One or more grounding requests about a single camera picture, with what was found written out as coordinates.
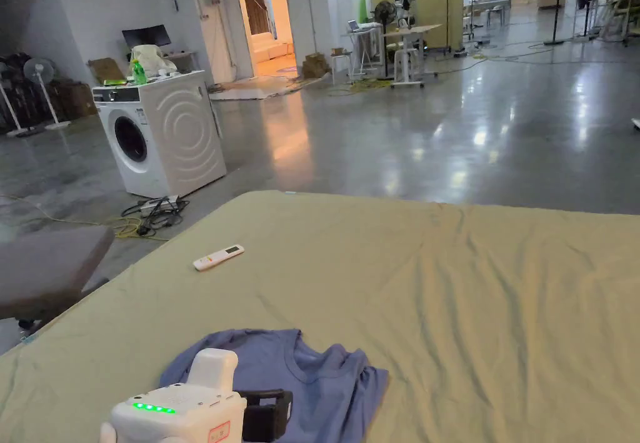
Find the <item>doorway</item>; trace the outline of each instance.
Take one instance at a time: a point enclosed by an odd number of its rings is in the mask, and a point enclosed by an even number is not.
[[[287,0],[244,0],[256,76],[298,76]]]

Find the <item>stool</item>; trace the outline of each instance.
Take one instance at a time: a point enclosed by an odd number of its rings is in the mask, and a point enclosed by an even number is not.
[[[16,318],[33,333],[78,303],[95,289],[83,291],[113,238],[110,228],[91,226],[0,244],[0,319]]]
[[[334,79],[334,87],[336,86],[336,63],[341,59],[347,59],[347,75],[349,75],[349,81],[351,81],[351,51],[344,52],[342,54],[331,55],[331,76]]]
[[[491,25],[491,13],[500,14],[500,26],[504,26],[504,7],[498,6],[486,11],[486,27]]]
[[[403,54],[408,55],[409,61],[411,63],[411,66],[409,67],[409,74],[403,75],[405,81],[411,80],[411,77],[416,73],[416,69],[419,64],[418,63],[419,51],[416,48],[402,48],[396,51],[396,54],[394,55],[394,81],[395,82],[400,81],[398,79],[398,73],[399,73],[398,67],[402,65]]]

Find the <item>chair seat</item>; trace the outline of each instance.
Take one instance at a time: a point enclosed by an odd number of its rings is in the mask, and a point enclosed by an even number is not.
[[[40,319],[72,306],[114,239],[94,226],[39,232],[0,244],[0,319]]]

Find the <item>green led light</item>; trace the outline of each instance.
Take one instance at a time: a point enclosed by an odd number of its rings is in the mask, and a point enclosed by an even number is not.
[[[156,407],[154,405],[134,404],[133,407],[137,408],[138,410],[145,410],[149,412],[171,413],[171,414],[176,413],[176,410],[172,408]]]

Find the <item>yellow partition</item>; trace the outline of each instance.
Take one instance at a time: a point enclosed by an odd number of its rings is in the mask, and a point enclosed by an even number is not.
[[[372,8],[375,8],[380,1],[382,0],[371,0]],[[432,48],[451,46],[456,50],[463,47],[462,11],[463,0],[449,0],[449,44],[447,44],[447,0],[415,0],[411,3],[411,14],[416,17],[416,25],[442,24],[426,36],[427,45]]]

